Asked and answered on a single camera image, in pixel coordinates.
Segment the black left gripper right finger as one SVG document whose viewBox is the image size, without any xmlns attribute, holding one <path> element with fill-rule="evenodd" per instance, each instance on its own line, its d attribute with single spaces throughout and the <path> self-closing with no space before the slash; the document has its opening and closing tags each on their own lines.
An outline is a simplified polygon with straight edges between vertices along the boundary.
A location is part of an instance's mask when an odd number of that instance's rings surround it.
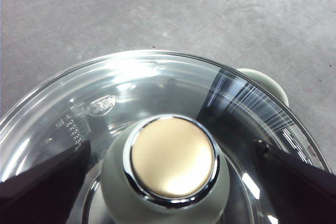
<svg viewBox="0 0 336 224">
<path fill-rule="evenodd" d="M 280 223 L 335 223 L 335 175 L 262 140 L 254 164 Z"/>
</svg>

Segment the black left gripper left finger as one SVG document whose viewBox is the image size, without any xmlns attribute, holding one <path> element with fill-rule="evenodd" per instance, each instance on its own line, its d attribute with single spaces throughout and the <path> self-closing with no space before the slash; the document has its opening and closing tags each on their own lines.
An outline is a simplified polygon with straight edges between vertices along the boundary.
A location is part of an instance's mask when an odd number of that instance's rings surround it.
<svg viewBox="0 0 336 224">
<path fill-rule="evenodd" d="M 84 141 L 1 183 L 1 223 L 66 223 L 89 167 Z"/>
</svg>

